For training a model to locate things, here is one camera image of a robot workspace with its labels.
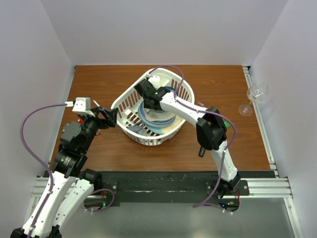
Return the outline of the black green highlighter pen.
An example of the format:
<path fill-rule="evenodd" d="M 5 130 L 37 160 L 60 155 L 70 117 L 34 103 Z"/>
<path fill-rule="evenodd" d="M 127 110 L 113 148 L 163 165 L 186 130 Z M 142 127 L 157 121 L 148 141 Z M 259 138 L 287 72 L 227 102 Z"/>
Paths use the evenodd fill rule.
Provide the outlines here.
<path fill-rule="evenodd" d="M 206 151 L 206 149 L 201 146 L 201 147 L 200 147 L 200 150 L 199 150 L 199 157 L 203 157 L 204 154 L 205 154 L 205 151 Z"/>

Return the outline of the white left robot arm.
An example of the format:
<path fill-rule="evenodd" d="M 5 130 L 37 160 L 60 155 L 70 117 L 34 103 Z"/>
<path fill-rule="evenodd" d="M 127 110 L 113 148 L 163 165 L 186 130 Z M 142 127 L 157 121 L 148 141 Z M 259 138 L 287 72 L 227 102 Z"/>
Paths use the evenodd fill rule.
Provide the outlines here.
<path fill-rule="evenodd" d="M 102 175 L 90 169 L 83 171 L 82 167 L 98 130 L 115 127 L 117 113 L 117 108 L 84 109 L 77 112 L 82 123 L 73 121 L 63 128 L 53 167 L 47 169 L 49 180 L 45 190 L 23 227 L 12 231 L 12 238 L 61 237 L 67 222 L 91 194 L 111 197 L 101 211 L 113 204 L 115 192 L 104 187 Z"/>

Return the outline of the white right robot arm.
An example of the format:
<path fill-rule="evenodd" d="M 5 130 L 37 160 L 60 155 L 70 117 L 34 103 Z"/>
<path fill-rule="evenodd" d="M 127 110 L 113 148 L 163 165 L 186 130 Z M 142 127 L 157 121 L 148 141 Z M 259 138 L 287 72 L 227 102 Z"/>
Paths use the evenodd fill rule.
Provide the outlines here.
<path fill-rule="evenodd" d="M 156 89 L 148 79 L 142 79 L 134 86 L 143 98 L 147 109 L 171 112 L 189 122 L 196 129 L 197 141 L 202 148 L 210 151 L 218 168 L 218 179 L 210 193 L 231 195 L 238 189 L 241 177 L 233 163 L 228 147 L 233 141 L 227 141 L 225 121 L 231 124 L 236 137 L 236 127 L 227 117 L 221 115 L 216 107 L 210 109 L 197 106 L 176 95 L 165 87 Z"/>

